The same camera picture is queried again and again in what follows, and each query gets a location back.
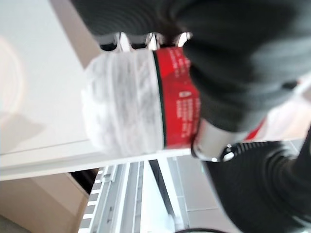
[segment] wall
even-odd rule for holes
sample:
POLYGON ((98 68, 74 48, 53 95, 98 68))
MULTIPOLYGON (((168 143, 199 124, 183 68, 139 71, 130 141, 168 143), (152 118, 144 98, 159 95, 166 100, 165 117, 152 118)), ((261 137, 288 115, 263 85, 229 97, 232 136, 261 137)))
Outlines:
POLYGON ((99 49, 68 2, 53 5, 64 5, 81 59, 48 0, 1 1, 0 154, 86 140, 80 61, 86 65, 99 49))
POLYGON ((30 233, 16 223, 0 216, 0 232, 1 233, 30 233))
POLYGON ((67 174, 0 183, 0 215, 32 233, 76 233, 87 199, 67 174))

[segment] bottle label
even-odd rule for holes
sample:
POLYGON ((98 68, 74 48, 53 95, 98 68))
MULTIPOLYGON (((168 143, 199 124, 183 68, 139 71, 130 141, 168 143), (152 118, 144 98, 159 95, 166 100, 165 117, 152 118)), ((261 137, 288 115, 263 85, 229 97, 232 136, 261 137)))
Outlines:
POLYGON ((161 97, 164 145, 189 147, 200 119, 199 92, 191 83, 190 61, 182 48, 155 51, 155 63, 161 97))

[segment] white wall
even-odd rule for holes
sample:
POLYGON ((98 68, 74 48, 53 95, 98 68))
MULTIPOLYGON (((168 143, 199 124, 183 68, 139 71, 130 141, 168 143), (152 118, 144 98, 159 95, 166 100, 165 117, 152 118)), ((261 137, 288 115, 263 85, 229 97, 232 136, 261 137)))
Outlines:
MULTIPOLYGON (((78 17, 68 2, 55 2, 72 22, 71 36, 79 38, 75 45, 84 45, 79 55, 85 65, 99 50, 88 32, 75 26, 78 17)), ((0 64, 5 65, 0 66, 0 154, 86 140, 83 66, 50 2, 2 0, 0 22, 0 64)))

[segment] black cable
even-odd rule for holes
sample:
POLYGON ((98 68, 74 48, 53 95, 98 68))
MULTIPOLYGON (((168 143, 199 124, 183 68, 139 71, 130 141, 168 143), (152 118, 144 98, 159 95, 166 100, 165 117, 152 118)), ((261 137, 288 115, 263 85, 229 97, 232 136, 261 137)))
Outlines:
POLYGON ((189 228, 177 231, 175 233, 190 233, 190 232, 206 232, 206 233, 227 233, 220 230, 209 229, 209 228, 189 228))

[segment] red bottle label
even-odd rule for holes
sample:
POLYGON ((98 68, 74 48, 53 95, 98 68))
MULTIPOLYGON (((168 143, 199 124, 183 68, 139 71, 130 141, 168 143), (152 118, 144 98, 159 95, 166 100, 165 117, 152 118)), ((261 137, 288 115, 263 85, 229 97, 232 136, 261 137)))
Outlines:
MULTIPOLYGON (((190 61, 180 47, 157 50, 155 60, 158 63, 165 146, 189 147, 200 120, 199 92, 190 79, 190 61)), ((250 132, 246 140, 253 139, 261 126, 250 132)))

